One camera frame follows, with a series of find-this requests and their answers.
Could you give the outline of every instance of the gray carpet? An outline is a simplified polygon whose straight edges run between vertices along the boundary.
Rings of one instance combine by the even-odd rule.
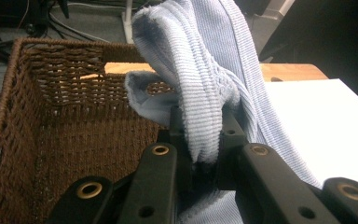
[[[57,7],[53,8],[51,12],[56,19],[81,32],[97,36],[109,42],[125,42],[120,17],[123,9],[71,5],[69,6],[69,10],[70,19],[68,20],[62,15],[60,9]],[[272,32],[278,26],[279,21],[263,17],[247,18],[247,21],[254,37],[256,51],[260,52],[267,43]],[[57,28],[67,34],[71,34],[69,31],[62,29],[59,26],[57,26]],[[0,36],[3,40],[11,40],[13,38],[27,36],[27,34],[22,29],[0,28]],[[46,38],[60,38],[60,36],[52,29],[48,29]],[[0,63],[0,90],[5,71],[6,66]]]

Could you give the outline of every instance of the white surface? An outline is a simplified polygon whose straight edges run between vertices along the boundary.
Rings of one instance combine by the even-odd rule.
[[[339,79],[266,86],[285,130],[317,180],[358,181],[358,96]]]

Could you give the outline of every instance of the basket rim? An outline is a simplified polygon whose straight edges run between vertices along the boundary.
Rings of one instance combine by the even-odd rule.
[[[16,70],[18,69],[18,59],[21,56],[21,50],[28,44],[48,44],[48,45],[65,45],[73,47],[97,47],[97,48],[114,48],[114,47],[128,47],[128,44],[124,43],[105,43],[100,41],[79,41],[79,40],[60,40],[60,39],[47,39],[47,38],[18,38],[13,43],[13,48],[7,64],[7,70],[4,75],[2,90],[0,92],[0,140],[1,132],[3,131],[3,123],[6,118],[7,102],[12,90],[12,81],[15,77]]]

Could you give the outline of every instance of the blue striped fabric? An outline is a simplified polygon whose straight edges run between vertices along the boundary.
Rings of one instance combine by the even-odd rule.
[[[246,117],[242,128],[250,142],[275,148],[303,180],[320,187],[271,106],[251,33],[232,0],[168,0],[135,14],[132,29],[137,49],[156,74],[127,74],[130,104],[141,116],[167,125],[170,107],[179,103],[193,162],[216,162],[222,107],[228,105]],[[145,88],[157,80],[176,94],[149,96]],[[221,223],[224,217],[226,223],[241,223],[233,195],[211,186],[179,222]]]

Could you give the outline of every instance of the wicker basket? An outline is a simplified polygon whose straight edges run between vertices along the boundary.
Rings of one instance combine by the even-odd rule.
[[[103,67],[142,61],[130,45],[15,43],[0,95],[0,223],[43,223],[79,178],[136,169],[160,127],[131,110],[124,76]]]

